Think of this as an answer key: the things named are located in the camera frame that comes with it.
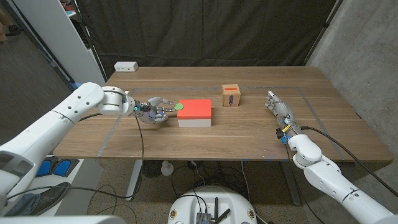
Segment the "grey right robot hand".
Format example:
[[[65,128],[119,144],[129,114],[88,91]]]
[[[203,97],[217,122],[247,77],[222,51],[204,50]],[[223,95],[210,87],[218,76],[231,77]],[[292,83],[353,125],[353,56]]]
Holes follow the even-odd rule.
[[[283,102],[272,91],[268,91],[265,107],[270,110],[277,119],[280,128],[276,131],[276,135],[283,144],[287,144],[290,138],[302,134],[302,130],[297,125],[290,106]]]

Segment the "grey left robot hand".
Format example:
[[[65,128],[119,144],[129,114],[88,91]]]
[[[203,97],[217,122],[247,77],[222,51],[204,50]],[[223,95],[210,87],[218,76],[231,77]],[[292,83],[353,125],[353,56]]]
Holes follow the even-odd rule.
[[[161,123],[168,119],[167,112],[176,112],[174,105],[161,97],[152,97],[143,103],[135,101],[133,115],[144,123]]]

